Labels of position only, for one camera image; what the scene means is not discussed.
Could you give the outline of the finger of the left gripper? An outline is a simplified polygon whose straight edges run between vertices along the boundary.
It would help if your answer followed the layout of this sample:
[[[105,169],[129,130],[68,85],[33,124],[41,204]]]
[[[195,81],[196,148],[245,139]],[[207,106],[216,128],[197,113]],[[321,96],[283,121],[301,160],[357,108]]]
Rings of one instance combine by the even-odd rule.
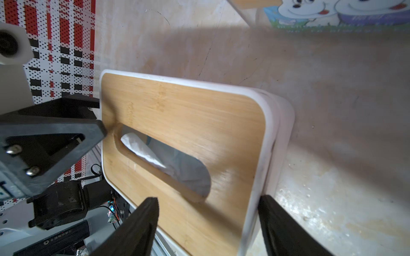
[[[70,95],[1,115],[1,199],[44,192],[107,135],[98,98]]]

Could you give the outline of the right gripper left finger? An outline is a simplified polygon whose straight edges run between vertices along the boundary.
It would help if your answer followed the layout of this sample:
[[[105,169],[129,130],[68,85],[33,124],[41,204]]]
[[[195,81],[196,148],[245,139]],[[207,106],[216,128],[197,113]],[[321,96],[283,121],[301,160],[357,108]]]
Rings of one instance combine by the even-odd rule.
[[[149,256],[159,220],[159,201],[146,198],[92,256]]]

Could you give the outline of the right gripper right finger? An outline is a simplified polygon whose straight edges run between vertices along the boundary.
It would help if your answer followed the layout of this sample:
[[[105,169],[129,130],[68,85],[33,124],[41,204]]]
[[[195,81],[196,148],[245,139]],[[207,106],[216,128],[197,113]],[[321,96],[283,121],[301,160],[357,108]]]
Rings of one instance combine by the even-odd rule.
[[[259,221],[269,256],[330,256],[272,196],[263,195],[258,204]]]

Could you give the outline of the white tissue box bamboo lid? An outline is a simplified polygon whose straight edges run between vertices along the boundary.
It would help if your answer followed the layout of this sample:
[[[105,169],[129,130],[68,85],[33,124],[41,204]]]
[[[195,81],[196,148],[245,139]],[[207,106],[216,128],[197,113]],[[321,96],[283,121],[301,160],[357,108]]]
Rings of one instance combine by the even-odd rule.
[[[261,89],[105,70],[100,77],[102,169],[134,207],[159,200],[160,230],[193,256],[244,256],[258,232],[262,194],[274,194],[295,111]],[[121,142],[123,127],[201,161],[210,192],[201,196]]]

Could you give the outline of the clear plastic tissue box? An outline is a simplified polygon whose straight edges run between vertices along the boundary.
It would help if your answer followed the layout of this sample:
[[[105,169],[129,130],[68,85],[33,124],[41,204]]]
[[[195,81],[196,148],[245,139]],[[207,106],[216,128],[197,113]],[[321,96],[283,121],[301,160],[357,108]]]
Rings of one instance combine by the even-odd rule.
[[[282,0],[230,1],[254,28],[289,32],[370,33],[408,31],[406,0]]]

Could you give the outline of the blue tissue pack with sheet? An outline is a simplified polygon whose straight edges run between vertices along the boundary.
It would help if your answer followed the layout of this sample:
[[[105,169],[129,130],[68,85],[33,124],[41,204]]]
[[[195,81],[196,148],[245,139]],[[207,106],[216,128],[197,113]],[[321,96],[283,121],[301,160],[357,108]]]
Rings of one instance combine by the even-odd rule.
[[[130,127],[123,126],[121,142],[140,159],[202,197],[211,189],[206,166],[198,159]]]

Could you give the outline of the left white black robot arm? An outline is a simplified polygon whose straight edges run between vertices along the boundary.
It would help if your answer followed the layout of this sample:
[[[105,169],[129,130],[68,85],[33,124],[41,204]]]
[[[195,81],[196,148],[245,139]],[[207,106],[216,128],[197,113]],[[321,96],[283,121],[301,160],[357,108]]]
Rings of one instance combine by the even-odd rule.
[[[80,180],[56,184],[106,137],[93,113],[99,106],[97,98],[70,95],[1,116],[1,199],[29,199],[34,206],[29,228],[68,224],[114,200],[101,173],[86,186]]]

